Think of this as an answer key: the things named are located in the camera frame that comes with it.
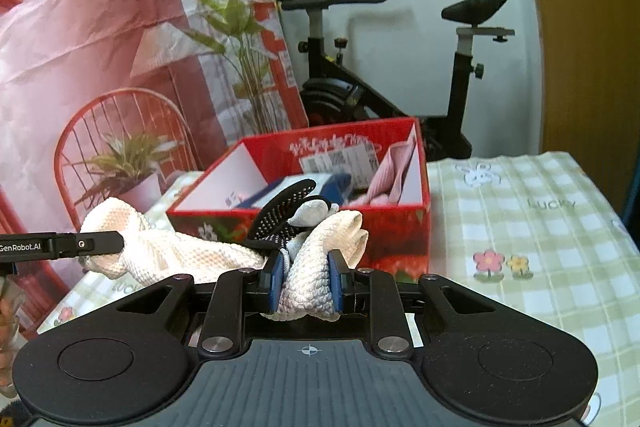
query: flower print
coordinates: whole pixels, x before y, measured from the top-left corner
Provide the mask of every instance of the flower print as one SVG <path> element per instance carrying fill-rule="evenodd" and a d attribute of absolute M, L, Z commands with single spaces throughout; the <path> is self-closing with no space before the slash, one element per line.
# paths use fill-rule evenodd
<path fill-rule="evenodd" d="M 514 279 L 531 279 L 533 273 L 529 270 L 529 259 L 517 255 L 512 255 L 507 261 L 507 266 L 511 269 Z"/>
<path fill-rule="evenodd" d="M 65 322 L 69 322 L 76 318 L 76 312 L 71 306 L 65 306 L 60 310 L 58 314 L 58 318 L 53 321 L 54 326 L 59 326 L 60 324 L 64 324 Z"/>
<path fill-rule="evenodd" d="M 198 235 L 205 241 L 218 240 L 218 234 L 213 231 L 213 227 L 209 223 L 204 223 L 201 227 L 198 227 Z"/>
<path fill-rule="evenodd" d="M 474 261 L 476 262 L 476 270 L 479 272 L 499 272 L 502 270 L 504 256 L 494 250 L 484 250 L 484 252 L 474 254 Z"/>
<path fill-rule="evenodd" d="M 529 259 L 512 255 L 511 259 L 507 261 L 507 266 L 512 271 L 526 271 L 529 269 Z"/>
<path fill-rule="evenodd" d="M 504 273 L 502 273 L 504 256 L 501 253 L 491 249 L 484 250 L 476 252 L 473 259 L 478 270 L 474 275 L 475 279 L 481 282 L 498 282 L 504 279 Z"/>

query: circular pad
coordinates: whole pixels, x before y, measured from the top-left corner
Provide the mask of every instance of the circular pad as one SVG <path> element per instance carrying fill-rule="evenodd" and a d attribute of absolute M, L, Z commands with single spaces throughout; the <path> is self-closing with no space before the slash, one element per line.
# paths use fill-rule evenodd
<path fill-rule="evenodd" d="M 449 408 L 481 423 L 524 427 L 580 414 L 597 378 L 593 367 L 593 355 L 575 337 L 536 331 L 517 338 L 443 333 L 428 346 L 421 369 Z"/>
<path fill-rule="evenodd" d="M 77 380 L 98 381 L 117 377 L 132 362 L 133 351 L 127 344 L 113 339 L 89 339 L 65 348 L 58 365 Z"/>
<path fill-rule="evenodd" d="M 538 344 L 507 339 L 484 344 L 478 352 L 478 362 L 494 377 L 526 381 L 542 377 L 551 369 L 554 359 Z"/>
<path fill-rule="evenodd" d="M 160 407 L 189 374 L 184 347 L 166 331 L 74 331 L 73 321 L 18 351 L 14 383 L 31 412 L 60 425 L 116 425 Z"/>

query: red box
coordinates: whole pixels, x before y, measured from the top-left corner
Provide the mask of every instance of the red box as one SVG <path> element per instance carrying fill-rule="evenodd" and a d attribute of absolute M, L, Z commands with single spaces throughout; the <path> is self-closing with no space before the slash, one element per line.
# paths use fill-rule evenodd
<path fill-rule="evenodd" d="M 244 138 L 236 143 L 169 208 L 177 232 L 226 243 L 242 241 L 258 208 L 232 208 L 278 179 L 302 174 L 301 158 L 367 145 L 378 162 L 395 142 L 415 136 L 415 150 L 399 204 L 353 207 L 362 213 L 369 241 L 359 266 L 415 281 L 428 272 L 430 196 L 426 159 L 415 118 L 345 123 Z"/>

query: crosshair marking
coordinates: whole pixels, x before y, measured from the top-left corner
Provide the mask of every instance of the crosshair marking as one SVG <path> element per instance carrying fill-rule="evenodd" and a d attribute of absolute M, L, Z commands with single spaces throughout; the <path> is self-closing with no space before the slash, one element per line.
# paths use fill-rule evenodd
<path fill-rule="evenodd" d="M 309 344 L 308 346 L 305 346 L 302 349 L 299 349 L 299 351 L 302 351 L 306 356 L 310 357 L 311 355 L 316 354 L 318 351 L 322 351 L 322 349 L 318 349 L 317 347 L 314 347 L 311 344 Z"/>

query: white wall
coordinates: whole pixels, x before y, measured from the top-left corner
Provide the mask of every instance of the white wall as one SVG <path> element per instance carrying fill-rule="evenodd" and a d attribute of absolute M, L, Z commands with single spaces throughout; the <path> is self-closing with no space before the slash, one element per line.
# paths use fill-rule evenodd
<path fill-rule="evenodd" d="M 326 50 L 350 39 L 345 65 L 409 114 L 444 114 L 449 100 L 456 24 L 440 18 L 459 0 L 390 0 L 386 4 L 337 6 L 324 16 Z M 516 30 L 505 44 L 477 38 L 474 62 L 484 79 L 472 78 L 463 132 L 475 156 L 537 153 L 540 141 L 542 61 L 534 0 L 509 0 L 488 24 Z M 283 15 L 284 32 L 299 83 L 306 77 L 304 12 Z"/>

